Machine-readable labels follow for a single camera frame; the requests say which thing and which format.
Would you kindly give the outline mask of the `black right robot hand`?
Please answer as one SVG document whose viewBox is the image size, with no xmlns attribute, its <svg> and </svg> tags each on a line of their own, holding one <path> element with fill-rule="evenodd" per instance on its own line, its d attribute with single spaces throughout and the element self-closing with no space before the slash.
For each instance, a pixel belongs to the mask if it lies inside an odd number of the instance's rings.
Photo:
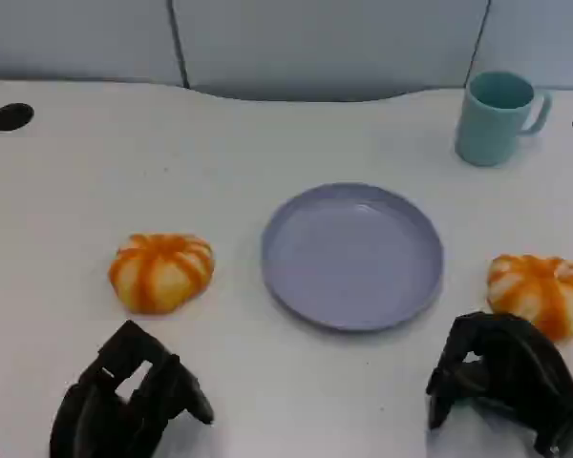
<svg viewBox="0 0 573 458">
<path fill-rule="evenodd" d="M 573 427 L 573 376 L 561 353 L 532 323 L 509 313 L 455 318 L 426 394 L 430 430 L 456 403 L 475 400 L 533 430 L 534 449 L 544 457 L 557 455 Z"/>
</svg>

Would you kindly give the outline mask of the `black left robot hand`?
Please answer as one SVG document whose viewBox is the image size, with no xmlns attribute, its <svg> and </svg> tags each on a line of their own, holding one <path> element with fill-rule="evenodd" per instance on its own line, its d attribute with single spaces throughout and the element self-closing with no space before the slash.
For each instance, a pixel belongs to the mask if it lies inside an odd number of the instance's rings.
<svg viewBox="0 0 573 458">
<path fill-rule="evenodd" d="M 210 425 L 214 411 L 180 357 L 126 321 L 67 390 L 50 437 L 52 457 L 151 457 L 184 411 Z"/>
</svg>

